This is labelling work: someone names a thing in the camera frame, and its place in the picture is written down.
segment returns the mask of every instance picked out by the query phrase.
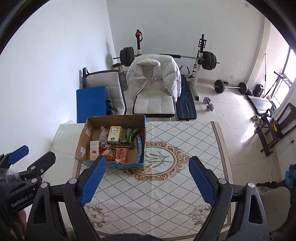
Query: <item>floral pattern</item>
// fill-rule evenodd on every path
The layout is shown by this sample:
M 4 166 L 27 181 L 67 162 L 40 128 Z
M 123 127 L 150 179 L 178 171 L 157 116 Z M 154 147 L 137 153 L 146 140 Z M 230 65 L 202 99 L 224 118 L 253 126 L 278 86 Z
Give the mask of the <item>floral pattern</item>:
M 163 155 L 156 150 L 157 148 L 160 151 L 165 150 L 169 156 Z M 146 150 L 150 154 L 145 153 L 144 170 L 127 169 L 123 171 L 130 177 L 134 176 L 138 181 L 164 181 L 183 170 L 190 158 L 181 149 L 163 141 L 146 142 Z
M 207 216 L 211 211 L 211 206 L 208 203 L 203 203 L 194 208 L 188 215 L 192 216 L 192 221 L 194 225 L 203 225 Z
M 149 167 L 156 168 L 156 167 L 158 167 L 160 165 L 165 166 L 165 162 L 172 163 L 172 161 L 165 161 L 165 159 L 168 158 L 169 156 L 164 156 L 159 151 L 157 151 L 157 152 L 159 154 L 150 153 L 149 154 L 150 156 L 145 154 L 145 163 L 147 163 L 147 165 L 145 165 L 145 168 L 149 168 Z
M 87 216 L 94 228 L 112 223 L 113 219 L 110 215 L 104 214 L 102 208 L 99 208 L 99 205 L 93 205 L 92 203 L 87 203 L 84 207 Z

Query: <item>blue mat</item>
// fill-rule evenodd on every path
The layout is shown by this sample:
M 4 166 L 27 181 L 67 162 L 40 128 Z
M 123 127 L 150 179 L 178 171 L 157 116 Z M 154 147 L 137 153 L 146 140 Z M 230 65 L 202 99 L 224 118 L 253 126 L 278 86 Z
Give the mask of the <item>blue mat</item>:
M 181 95 L 176 103 L 177 117 L 181 121 L 195 120 L 196 109 L 194 100 L 185 75 L 181 75 Z
M 106 115 L 106 87 L 76 90 L 77 123 L 91 116 Z

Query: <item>floor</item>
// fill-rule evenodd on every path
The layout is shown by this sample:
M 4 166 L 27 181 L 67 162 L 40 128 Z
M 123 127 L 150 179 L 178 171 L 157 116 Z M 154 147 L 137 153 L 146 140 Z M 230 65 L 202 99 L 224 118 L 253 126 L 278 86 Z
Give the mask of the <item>floor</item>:
M 211 98 L 214 104 L 213 112 L 206 110 L 202 101 L 195 101 L 197 119 L 200 123 L 217 121 L 226 143 L 234 184 L 246 185 L 247 182 L 262 183 L 281 180 L 278 154 L 266 157 L 260 153 L 262 144 L 258 135 L 254 135 L 256 124 L 251 117 L 255 114 L 253 108 L 237 89 L 225 89 L 217 94 L 212 85 L 198 83 L 198 94 L 201 100 L 205 96 Z M 132 100 L 125 91 L 127 114 L 132 114 Z M 147 118 L 147 121 L 168 121 L 168 118 Z

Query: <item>weight plate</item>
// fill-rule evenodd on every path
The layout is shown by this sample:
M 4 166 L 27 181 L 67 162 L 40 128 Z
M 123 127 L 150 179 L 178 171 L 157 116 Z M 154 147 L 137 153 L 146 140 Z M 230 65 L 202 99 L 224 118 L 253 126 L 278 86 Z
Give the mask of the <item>weight plate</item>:
M 247 91 L 248 91 L 248 87 L 247 87 L 247 85 L 244 83 L 244 82 L 240 82 L 239 83 L 239 92 L 241 93 L 241 94 L 246 94 L 247 93 Z
M 216 68 L 216 65 L 217 65 L 217 58 L 216 58 L 216 55 L 214 55 L 214 57 L 215 57 L 215 64 L 214 64 L 214 67 L 213 67 L 212 69 Z
M 215 55 L 212 52 L 210 52 L 210 54 L 211 54 L 212 62 L 211 62 L 211 65 L 210 65 L 209 70 L 212 70 L 214 68 L 214 65 L 215 65 L 215 59 L 216 59 L 216 57 L 215 57 Z
M 128 66 L 131 66 L 131 63 L 135 60 L 135 53 L 133 51 L 133 47 L 128 47 L 126 50 L 126 60 Z
M 202 54 L 202 58 L 204 59 L 202 61 L 202 68 L 205 70 L 209 70 L 211 63 L 212 63 L 212 57 L 210 52 L 204 51 Z
M 218 87 L 215 87 L 215 91 L 218 94 L 222 94 L 225 90 L 225 85 L 221 80 L 216 80 L 214 86 L 218 86 Z
M 250 95 L 250 89 L 247 90 L 246 95 Z
M 120 54 L 119 54 L 120 62 L 124 66 L 128 66 L 128 63 L 127 63 L 127 60 L 126 60 L 126 51 L 127 51 L 127 49 L 128 48 L 123 48 L 122 50 L 120 50 Z

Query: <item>shoe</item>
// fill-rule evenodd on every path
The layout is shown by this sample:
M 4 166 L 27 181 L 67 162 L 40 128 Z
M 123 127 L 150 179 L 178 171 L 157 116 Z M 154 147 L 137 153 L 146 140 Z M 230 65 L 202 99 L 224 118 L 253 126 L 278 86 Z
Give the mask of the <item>shoe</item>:
M 271 183 L 270 182 L 265 182 L 265 183 L 257 183 L 256 187 L 271 187 Z
M 257 121 L 256 121 L 256 125 L 257 125 L 257 126 L 261 126 L 261 125 L 263 125 L 263 120 L 261 120 L 261 119 L 257 120 Z
M 258 115 L 253 115 L 252 116 L 252 120 L 253 121 L 258 121 L 260 118 L 259 118 L 259 116 Z

